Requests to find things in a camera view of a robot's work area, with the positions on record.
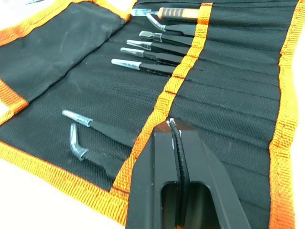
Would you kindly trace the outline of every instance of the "orange rubber grip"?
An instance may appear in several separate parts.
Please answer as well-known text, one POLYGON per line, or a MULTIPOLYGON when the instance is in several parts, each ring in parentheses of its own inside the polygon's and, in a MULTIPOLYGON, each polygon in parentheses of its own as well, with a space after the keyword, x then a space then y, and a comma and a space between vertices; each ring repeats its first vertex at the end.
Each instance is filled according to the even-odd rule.
POLYGON ((166 19, 166 20, 196 22, 198 19, 198 14, 199 14, 198 9, 161 7, 159 9, 158 18, 166 19))

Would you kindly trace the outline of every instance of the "black tweezer handle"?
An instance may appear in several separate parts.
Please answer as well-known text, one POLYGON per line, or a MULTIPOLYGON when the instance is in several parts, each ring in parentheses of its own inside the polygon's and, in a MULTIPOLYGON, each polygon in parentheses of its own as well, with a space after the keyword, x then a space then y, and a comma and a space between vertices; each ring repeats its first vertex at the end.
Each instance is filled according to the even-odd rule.
POLYGON ((181 32, 186 36, 195 36, 196 25, 167 25, 165 26, 166 31, 181 32))
POLYGON ((140 69, 144 69, 148 72, 170 76, 174 72, 174 66, 167 66, 167 65, 158 65, 158 64, 148 64, 148 63, 141 63, 140 69))
POLYGON ((189 51, 188 47, 179 47, 172 44, 156 43, 151 44, 151 49, 160 52, 169 52, 179 56, 185 56, 189 51))
POLYGON ((123 165, 123 161, 119 159, 93 151, 88 151, 86 154, 84 154, 83 158, 103 167, 107 175, 113 179, 116 178, 123 165))
POLYGON ((182 56, 176 56, 176 55, 162 53, 162 52, 156 53, 156 52, 145 51, 144 54, 147 56, 153 56, 157 62, 173 64, 173 65, 180 64, 183 59, 182 56))
POLYGON ((133 148, 137 136, 128 132, 123 131, 115 126, 106 125, 100 122, 91 121, 90 127, 101 132, 112 140, 119 142, 125 146, 133 148))
POLYGON ((192 46, 193 37, 183 37, 183 36, 171 36, 163 34, 161 36, 163 42, 174 44, 174 45, 184 45, 187 47, 192 46))

